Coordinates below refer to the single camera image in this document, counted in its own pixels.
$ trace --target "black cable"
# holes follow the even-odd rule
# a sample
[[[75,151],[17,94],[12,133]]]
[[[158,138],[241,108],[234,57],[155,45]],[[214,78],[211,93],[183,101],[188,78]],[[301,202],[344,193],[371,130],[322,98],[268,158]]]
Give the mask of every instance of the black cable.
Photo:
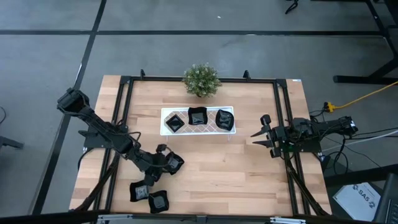
[[[300,123],[300,130],[299,130],[300,134],[299,134],[299,136],[297,137],[297,140],[289,139],[289,141],[291,141],[291,142],[293,142],[293,143],[296,143],[296,142],[298,142],[298,141],[300,140],[300,137],[301,137],[301,135],[302,135],[302,130],[303,130],[302,126],[303,126],[303,124]]]
[[[78,170],[78,171],[79,171],[79,169],[80,169],[81,160],[83,159],[83,157],[84,157],[87,153],[91,152],[91,150],[93,150],[93,148],[88,148],[88,149],[80,156],[79,161],[77,162],[77,170]]]
[[[328,129],[326,129],[326,131],[319,137],[319,141],[321,141],[321,140],[323,139],[323,137],[325,137],[325,136],[328,135],[328,131],[329,131],[331,128],[334,128],[334,127],[337,126],[337,125],[341,125],[341,124],[338,123],[338,124],[335,124],[335,125],[333,125],[333,126],[330,126]]]
[[[311,116],[313,116],[313,117],[317,117],[317,116],[319,116],[319,115],[321,115],[321,114],[323,114],[324,112],[325,112],[325,110],[324,109],[322,109],[322,110],[315,110],[315,111],[311,111],[311,112],[309,112],[310,114],[312,114],[312,113],[314,113],[314,112],[319,112],[319,111],[321,111],[320,113],[318,113],[317,115],[311,115]]]
[[[396,128],[387,128],[387,129],[378,130],[378,131],[372,131],[372,132],[368,132],[368,133],[355,134],[355,135],[353,135],[353,137],[360,136],[360,135],[363,135],[363,134],[374,134],[374,133],[379,133],[379,132],[382,132],[382,131],[390,131],[390,130],[395,130],[395,129],[398,129],[398,127],[396,127]]]
[[[336,153],[339,153],[339,152],[332,152],[332,153],[328,154],[327,156],[331,156],[331,155],[336,154]],[[346,170],[344,172],[346,174],[346,173],[348,173],[348,158],[347,158],[346,154],[344,154],[343,152],[341,152],[340,154],[343,155],[345,160],[346,160]],[[336,164],[333,163],[333,165],[331,167],[327,167],[326,169],[330,169],[330,168],[333,168],[335,174],[337,175],[337,173],[336,173]]]
[[[0,109],[1,109],[2,112],[4,113],[4,117],[3,117],[2,120],[0,121],[0,125],[1,125],[2,122],[7,118],[7,113],[6,113],[6,110],[5,110],[2,106],[0,106]]]
[[[337,143],[337,144],[341,144],[340,142],[335,141],[335,140],[333,140],[333,139],[330,139],[330,138],[328,138],[328,137],[325,137],[325,138],[327,138],[327,139],[329,139],[329,140],[331,140],[331,141],[333,141],[333,142],[335,142],[335,143]],[[367,156],[367,155],[365,155],[365,154],[363,154],[363,153],[357,152],[357,151],[355,151],[355,150],[349,148],[348,146],[345,146],[345,147],[346,147],[348,150],[350,150],[351,152],[353,152],[353,153],[357,153],[358,155],[361,155],[361,156],[366,157],[366,158],[369,159],[372,163],[374,163],[376,166],[381,167],[379,164],[377,164],[377,162],[374,162],[369,156]]]
[[[282,156],[283,153],[280,155],[280,158],[282,158],[283,160],[285,160],[285,157]],[[292,154],[292,156],[289,157],[289,160],[291,160],[294,157],[294,154]]]
[[[313,122],[318,123],[318,119],[317,118],[313,118],[313,117],[310,116],[310,120],[313,121]]]
[[[340,151],[338,151],[338,154],[336,155],[336,157],[335,157],[335,161],[333,162],[333,170],[335,171],[335,174],[337,175],[337,172],[336,172],[336,163],[337,163],[337,160],[340,158],[340,155],[342,155],[343,154],[343,150],[344,150],[344,146],[345,146],[345,144],[346,144],[346,137],[345,136],[343,136],[343,143],[341,144],[341,147],[340,147]],[[347,162],[347,166],[346,166],[346,170],[345,170],[345,174],[348,172],[348,159],[347,159],[347,156],[344,154],[344,157],[346,158],[346,162]]]
[[[171,150],[171,148],[169,148],[169,147],[167,147],[166,146],[166,149],[168,149],[170,152],[169,153],[172,153],[173,151]],[[169,164],[165,164],[165,165],[155,165],[155,164],[153,164],[153,163],[150,163],[149,161],[146,161],[145,159],[143,159],[143,158],[140,158],[140,160],[142,160],[142,161],[144,161],[147,165],[149,165],[149,166],[151,166],[151,167],[157,167],[157,168],[164,168],[164,167],[167,167]]]
[[[133,132],[130,132],[130,133],[116,133],[114,135],[123,135],[123,136],[125,136],[125,135],[132,135],[132,134],[138,134],[138,137],[137,137],[136,141],[138,141],[138,139],[141,137],[141,132],[139,132],[139,131],[133,131]]]
[[[312,124],[312,126],[314,127],[314,128],[316,128],[317,129],[317,131],[318,131],[318,136],[320,137],[321,136],[321,132],[319,132],[319,129],[318,129],[318,127],[316,126],[316,125],[314,125],[314,124]]]
[[[325,116],[323,115],[323,113],[322,113],[322,119],[323,119],[323,122],[325,122]]]

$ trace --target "green plant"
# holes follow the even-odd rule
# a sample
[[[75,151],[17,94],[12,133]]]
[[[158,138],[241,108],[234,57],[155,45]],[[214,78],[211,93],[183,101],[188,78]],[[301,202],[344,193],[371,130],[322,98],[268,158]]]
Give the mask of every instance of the green plant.
[[[192,65],[184,72],[183,82],[186,85],[187,93],[195,94],[199,97],[210,97],[217,92],[217,88],[222,86],[217,78],[217,70],[209,67],[208,64]]]

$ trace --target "gray floor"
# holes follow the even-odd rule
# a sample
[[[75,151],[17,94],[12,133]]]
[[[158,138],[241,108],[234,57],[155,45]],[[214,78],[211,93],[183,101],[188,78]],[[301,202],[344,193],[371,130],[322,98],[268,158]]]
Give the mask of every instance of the gray floor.
[[[99,0],[54,2],[0,1],[0,29],[88,29]],[[300,1],[289,15],[289,2],[272,1],[108,1],[101,30],[375,30],[362,3]],[[391,18],[376,9],[385,25]],[[0,217],[28,212],[62,115],[56,100],[73,85],[88,36],[0,36],[0,106],[8,113],[0,135],[25,142],[21,151],[0,152]],[[324,101],[342,105],[377,90],[378,85],[332,82],[333,75],[368,75],[390,60],[384,39],[369,37],[259,36],[97,36],[81,89],[94,105],[103,75],[182,75],[193,63],[209,62],[222,77],[300,78],[309,110]],[[390,76],[396,77],[398,71]],[[350,115],[361,132],[398,126],[396,88],[390,88],[327,119]],[[73,119],[62,147],[44,212],[68,210],[86,129]],[[338,136],[331,136],[341,141]],[[334,146],[324,140],[324,149]],[[380,165],[396,163],[396,140],[380,139],[352,149]],[[374,167],[349,151],[351,170]]]

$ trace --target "chair leg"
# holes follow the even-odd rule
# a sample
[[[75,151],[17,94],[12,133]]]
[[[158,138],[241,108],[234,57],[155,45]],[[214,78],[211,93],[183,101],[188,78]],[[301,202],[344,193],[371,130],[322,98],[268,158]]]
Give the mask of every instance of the chair leg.
[[[295,9],[297,6],[299,6],[299,0],[294,0],[293,4],[286,10],[285,14],[288,14],[290,11]]]
[[[1,143],[1,146],[11,146],[11,147],[14,147],[16,149],[22,149],[24,147],[23,143],[17,142],[17,141],[14,141],[12,139],[5,138],[5,137],[2,137],[2,136],[0,136],[0,143]]]

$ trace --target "wooden tabletop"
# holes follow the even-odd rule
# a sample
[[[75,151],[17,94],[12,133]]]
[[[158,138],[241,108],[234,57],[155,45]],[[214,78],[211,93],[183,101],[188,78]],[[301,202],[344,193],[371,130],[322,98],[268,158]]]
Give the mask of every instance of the wooden tabletop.
[[[105,121],[111,121],[120,76],[105,75],[99,90],[95,111]],[[307,102],[300,80],[287,80],[293,117],[308,118]],[[127,87],[119,114],[124,107]],[[127,125],[129,131],[140,131],[139,142],[145,151],[155,152],[166,143],[160,131],[160,111],[171,107],[233,106],[236,134],[228,142],[226,136],[172,136],[167,145],[185,163],[175,174],[163,174],[150,192],[166,190],[170,208],[163,213],[208,215],[291,215],[291,204],[285,165],[282,159],[272,159],[269,149],[253,144],[264,136],[250,138],[261,128],[259,118],[271,116],[271,126],[277,126],[275,98],[271,84],[223,83],[216,96],[198,98],[188,95],[182,82],[135,81]],[[282,103],[284,118],[286,112]],[[104,149],[94,149],[82,160],[70,208],[82,203],[98,181]],[[301,153],[305,183],[315,199],[331,212],[318,160]],[[147,200],[130,202],[129,185],[144,178],[131,162],[120,160],[112,212],[149,213]],[[302,200],[296,186],[299,210]],[[108,187],[105,186],[100,208]]]

